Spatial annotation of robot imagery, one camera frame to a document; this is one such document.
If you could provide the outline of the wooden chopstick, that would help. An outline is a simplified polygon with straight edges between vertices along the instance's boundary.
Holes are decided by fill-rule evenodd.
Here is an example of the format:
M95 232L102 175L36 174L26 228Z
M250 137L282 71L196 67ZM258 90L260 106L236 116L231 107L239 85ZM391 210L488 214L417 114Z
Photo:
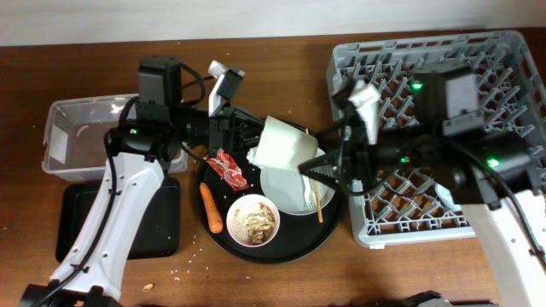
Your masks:
M317 217L318 217L318 222L319 223L323 223L323 216L322 216L322 207L321 207L321 200L320 200L320 194L319 194L319 189L318 189L318 183L316 180L312 180L311 183L311 188L314 190L314 193L315 193L315 204L317 205Z

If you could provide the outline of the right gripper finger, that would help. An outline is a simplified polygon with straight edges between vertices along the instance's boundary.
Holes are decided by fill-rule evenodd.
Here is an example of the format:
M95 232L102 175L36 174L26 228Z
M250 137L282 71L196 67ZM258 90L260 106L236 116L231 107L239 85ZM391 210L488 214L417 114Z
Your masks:
M345 128L345 122L343 120L338 120L335 123L333 123L332 126L326 128L325 130L320 130L315 133L315 138L318 141L327 141L327 140L333 140L334 138L338 137L340 133Z
M298 165L301 175L315 179L327 186L343 186L346 179L342 174L340 151L330 151Z

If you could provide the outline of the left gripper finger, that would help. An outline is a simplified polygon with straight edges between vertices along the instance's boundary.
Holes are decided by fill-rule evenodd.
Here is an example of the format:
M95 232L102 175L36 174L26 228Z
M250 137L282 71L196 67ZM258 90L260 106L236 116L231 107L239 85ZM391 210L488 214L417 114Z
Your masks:
M244 109L235 107L232 112L232 128L235 130L262 130L264 128L264 121Z
M260 131L247 131L247 132L236 132L233 138L233 153L238 153L241 151L248 150L250 148L255 148L258 146L261 132Z

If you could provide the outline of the white cup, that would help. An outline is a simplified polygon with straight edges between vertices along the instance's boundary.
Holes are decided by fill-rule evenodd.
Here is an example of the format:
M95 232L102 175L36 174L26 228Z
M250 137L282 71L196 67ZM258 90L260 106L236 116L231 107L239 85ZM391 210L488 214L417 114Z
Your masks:
M298 166L309 159L314 159L317 150L318 141L314 136L268 116L253 156L253 164L298 172Z

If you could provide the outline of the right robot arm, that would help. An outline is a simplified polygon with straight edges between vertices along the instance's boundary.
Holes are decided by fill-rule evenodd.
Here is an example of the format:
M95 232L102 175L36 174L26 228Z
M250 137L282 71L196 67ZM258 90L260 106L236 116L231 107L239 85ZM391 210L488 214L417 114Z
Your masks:
M545 303L545 197L524 138L487 131L474 70L462 63L416 68L409 89L416 124L381 129L372 85L343 83L333 100L343 113L340 145L299 165L302 175L345 195L359 181L376 190L381 171L428 168L462 209L507 306Z

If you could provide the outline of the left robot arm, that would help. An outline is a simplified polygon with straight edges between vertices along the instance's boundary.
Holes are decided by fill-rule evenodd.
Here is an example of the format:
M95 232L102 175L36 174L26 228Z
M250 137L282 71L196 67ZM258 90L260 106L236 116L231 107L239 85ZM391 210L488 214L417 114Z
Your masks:
M21 305L118 305L137 230L177 153L204 146L215 157L257 145L264 121L230 104L245 77L241 69L211 63L208 72L216 83L200 93L208 100L206 110L197 108L198 100L183 99L182 71L204 84L172 55L141 59L138 94L103 137L106 168L83 227L49 284L28 285Z

